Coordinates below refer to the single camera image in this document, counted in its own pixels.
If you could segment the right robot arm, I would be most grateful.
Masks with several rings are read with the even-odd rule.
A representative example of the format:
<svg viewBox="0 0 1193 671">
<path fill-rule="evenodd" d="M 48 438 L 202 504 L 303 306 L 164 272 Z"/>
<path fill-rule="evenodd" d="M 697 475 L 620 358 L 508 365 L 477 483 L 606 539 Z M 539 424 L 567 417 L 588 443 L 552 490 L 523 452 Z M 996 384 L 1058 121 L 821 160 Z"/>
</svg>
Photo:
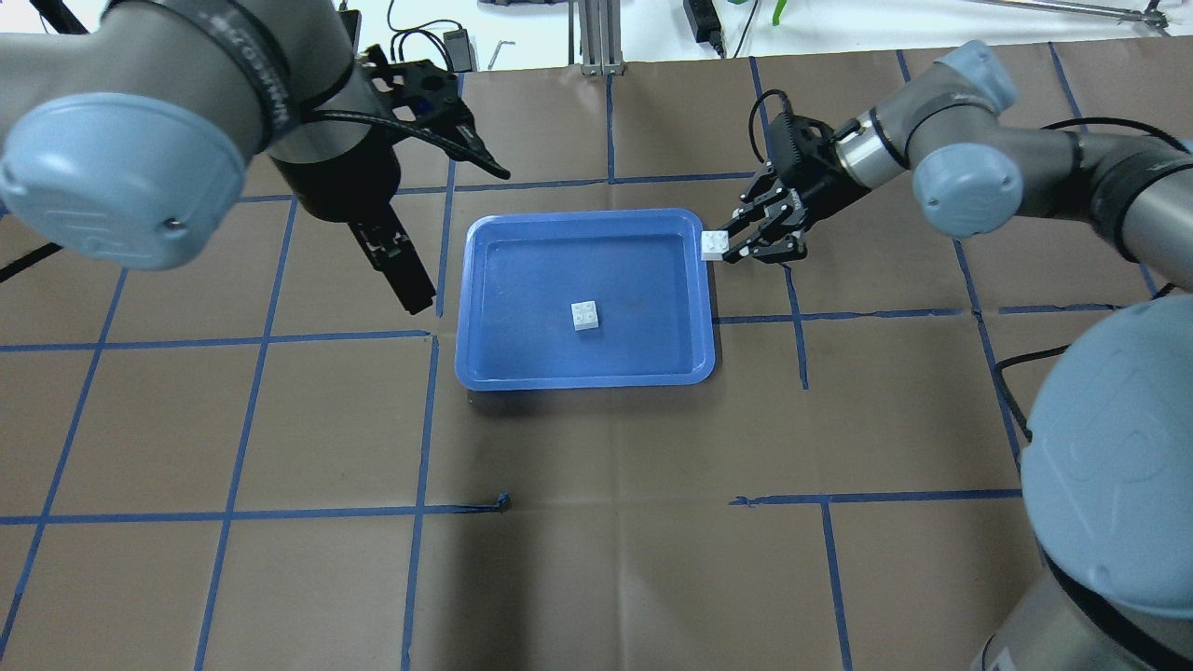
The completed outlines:
<svg viewBox="0 0 1193 671">
<path fill-rule="evenodd" d="M 1020 498 L 1039 577 L 973 670 L 1189 667 L 1189 141 L 1121 117 L 1006 127 L 1018 99 L 979 41 L 940 54 L 840 127 L 784 90 L 752 138 L 760 164 L 707 259 L 789 264 L 806 234 L 900 177 L 956 245 L 1014 218 L 1086 226 L 1154 284 L 1104 303 L 1010 303 L 1005 324 L 1067 341 L 990 358 L 1018 433 Z"/>
</svg>

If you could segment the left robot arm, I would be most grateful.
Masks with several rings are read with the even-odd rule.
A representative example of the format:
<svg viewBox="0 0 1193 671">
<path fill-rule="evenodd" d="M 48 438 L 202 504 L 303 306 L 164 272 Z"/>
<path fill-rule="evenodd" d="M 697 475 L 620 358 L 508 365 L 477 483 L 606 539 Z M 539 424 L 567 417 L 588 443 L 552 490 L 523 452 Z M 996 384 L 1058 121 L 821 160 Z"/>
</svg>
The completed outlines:
<svg viewBox="0 0 1193 671">
<path fill-rule="evenodd" d="M 506 180 L 450 67 L 359 47 L 328 1 L 110 1 L 89 33 L 4 33 L 4 207 L 44 244 L 4 281 L 69 250 L 128 270 L 200 254 L 267 156 L 311 216 L 342 224 L 408 313 L 435 288 L 392 213 L 395 144 L 415 138 Z"/>
</svg>

